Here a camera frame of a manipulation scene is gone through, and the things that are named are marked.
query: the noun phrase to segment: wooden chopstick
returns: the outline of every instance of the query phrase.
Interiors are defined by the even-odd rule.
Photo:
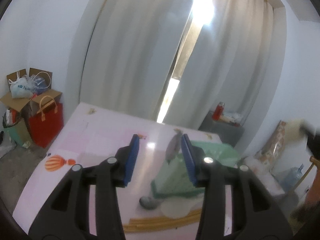
[[[201,209],[195,209],[191,211],[186,217],[201,214]],[[152,218],[130,218],[129,224],[144,224],[144,223],[155,223],[161,221],[175,221],[177,219],[172,219],[166,216],[152,217]]]
[[[199,222],[200,216],[201,209],[197,209],[191,211],[187,216],[179,219],[171,219],[164,216],[156,218],[130,219],[129,224],[123,225],[123,229],[125,233],[161,231]]]

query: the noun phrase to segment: orange striped balloon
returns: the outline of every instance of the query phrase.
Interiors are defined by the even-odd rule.
[[[47,161],[44,164],[44,167],[47,171],[56,171],[60,169],[63,165],[68,164],[68,165],[75,165],[76,161],[73,159],[65,160],[62,158],[60,155],[54,155],[47,159]]]

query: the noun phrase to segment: red container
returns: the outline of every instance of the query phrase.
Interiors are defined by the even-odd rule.
[[[217,105],[216,110],[213,112],[212,119],[215,121],[219,120],[220,116],[223,113],[223,110],[224,110],[224,103],[220,102]]]

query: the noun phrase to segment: concrete floor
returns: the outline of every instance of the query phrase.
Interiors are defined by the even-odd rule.
[[[43,149],[33,144],[25,149],[16,146],[0,159],[0,196],[11,214],[24,186],[49,147]]]

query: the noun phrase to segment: white cloth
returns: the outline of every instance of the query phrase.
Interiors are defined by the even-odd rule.
[[[201,29],[165,123],[197,129],[220,101],[246,117],[269,57],[273,8],[266,0],[213,0],[215,13]]]
[[[88,48],[80,101],[155,119],[191,6],[192,0],[107,0]]]

